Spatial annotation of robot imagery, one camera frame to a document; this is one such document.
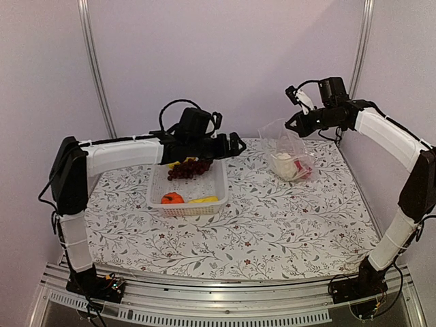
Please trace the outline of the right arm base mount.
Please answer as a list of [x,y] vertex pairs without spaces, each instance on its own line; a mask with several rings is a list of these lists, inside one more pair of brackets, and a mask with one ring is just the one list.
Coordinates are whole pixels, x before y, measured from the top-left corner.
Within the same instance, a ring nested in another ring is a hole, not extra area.
[[398,266],[395,266],[395,269],[400,277],[399,290],[392,302],[384,309],[382,307],[388,300],[388,286],[384,279],[376,281],[369,289],[361,290],[357,277],[351,278],[344,274],[335,275],[328,283],[328,294],[334,304],[356,301],[349,305],[349,310],[357,320],[362,322],[374,320],[389,312],[402,294],[404,274]]

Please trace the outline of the white perforated plastic basket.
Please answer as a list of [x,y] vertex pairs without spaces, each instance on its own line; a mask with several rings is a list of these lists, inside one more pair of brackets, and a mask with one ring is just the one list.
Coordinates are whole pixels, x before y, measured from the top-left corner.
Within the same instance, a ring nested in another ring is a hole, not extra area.
[[[229,200],[229,183],[224,160],[214,161],[209,171],[193,179],[167,179],[169,167],[153,166],[149,176],[146,202],[149,207],[166,217],[186,217],[217,214]],[[161,198],[170,192],[182,195],[184,204],[161,204]],[[188,201],[217,196],[218,202],[189,204]]]

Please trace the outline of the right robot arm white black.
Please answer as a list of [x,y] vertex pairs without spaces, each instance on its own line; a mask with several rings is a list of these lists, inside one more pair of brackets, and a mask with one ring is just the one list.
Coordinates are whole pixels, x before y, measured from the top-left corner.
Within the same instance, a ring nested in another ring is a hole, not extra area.
[[368,296],[386,269],[407,250],[427,214],[435,207],[435,147],[382,114],[375,103],[359,99],[315,108],[309,100],[294,99],[300,111],[285,126],[301,138],[315,131],[339,127],[373,141],[390,156],[396,169],[402,168],[404,183],[390,225],[376,247],[358,269],[352,291]]

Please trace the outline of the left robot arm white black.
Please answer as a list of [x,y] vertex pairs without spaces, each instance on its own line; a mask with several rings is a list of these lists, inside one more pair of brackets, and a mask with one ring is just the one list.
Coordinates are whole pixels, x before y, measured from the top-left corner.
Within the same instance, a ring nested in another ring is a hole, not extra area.
[[169,129],[161,126],[141,136],[80,142],[75,137],[63,139],[43,188],[52,200],[40,202],[53,208],[52,227],[58,234],[69,269],[77,273],[76,286],[87,296],[102,288],[99,277],[90,270],[84,214],[89,200],[88,179],[107,171],[141,165],[165,165],[188,157],[220,160],[239,156],[247,145],[236,132],[220,134],[222,115],[200,108],[184,109],[180,121]]

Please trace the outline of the clear zip top bag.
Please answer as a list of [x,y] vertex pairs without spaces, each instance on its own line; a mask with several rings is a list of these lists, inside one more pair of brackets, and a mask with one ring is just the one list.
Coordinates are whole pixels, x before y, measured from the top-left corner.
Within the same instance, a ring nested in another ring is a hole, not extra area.
[[[313,156],[309,154],[302,139],[300,139],[294,132],[285,128],[286,121],[286,119],[276,119],[258,129],[261,147],[266,156],[269,168],[271,169],[271,155],[275,155],[277,153],[288,153],[293,157],[294,161],[299,159],[306,162],[308,166],[313,168],[314,173],[315,166]],[[306,179],[295,178],[294,180],[287,182],[301,180]]]

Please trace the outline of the red toy pepper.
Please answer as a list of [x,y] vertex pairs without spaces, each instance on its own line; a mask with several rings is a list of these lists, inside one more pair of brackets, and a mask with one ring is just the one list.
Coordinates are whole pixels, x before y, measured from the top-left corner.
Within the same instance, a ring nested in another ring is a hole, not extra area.
[[294,161],[294,165],[297,168],[296,179],[308,179],[313,173],[313,168],[308,166],[306,162],[299,159]]

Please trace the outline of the white toy cauliflower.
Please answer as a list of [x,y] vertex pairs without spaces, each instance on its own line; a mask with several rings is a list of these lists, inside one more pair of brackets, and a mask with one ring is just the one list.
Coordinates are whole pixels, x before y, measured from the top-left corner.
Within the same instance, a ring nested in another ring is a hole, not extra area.
[[283,180],[292,181],[298,174],[298,168],[294,159],[288,153],[277,153],[270,157],[271,169]]

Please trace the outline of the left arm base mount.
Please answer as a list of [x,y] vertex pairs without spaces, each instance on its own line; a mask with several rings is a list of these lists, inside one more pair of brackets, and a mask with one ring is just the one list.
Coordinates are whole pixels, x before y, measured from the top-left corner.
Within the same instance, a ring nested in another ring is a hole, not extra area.
[[93,266],[80,273],[71,272],[66,290],[90,299],[119,304],[124,296],[125,280],[122,277],[116,277],[114,273],[101,277]]

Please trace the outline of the yellow toy corn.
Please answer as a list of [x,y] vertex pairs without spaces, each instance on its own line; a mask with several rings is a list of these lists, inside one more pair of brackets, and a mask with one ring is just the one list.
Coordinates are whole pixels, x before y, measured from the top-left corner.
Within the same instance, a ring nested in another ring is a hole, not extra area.
[[189,204],[199,204],[199,203],[206,203],[206,202],[218,202],[219,198],[217,196],[209,196],[205,198],[198,198],[194,200],[188,201]]

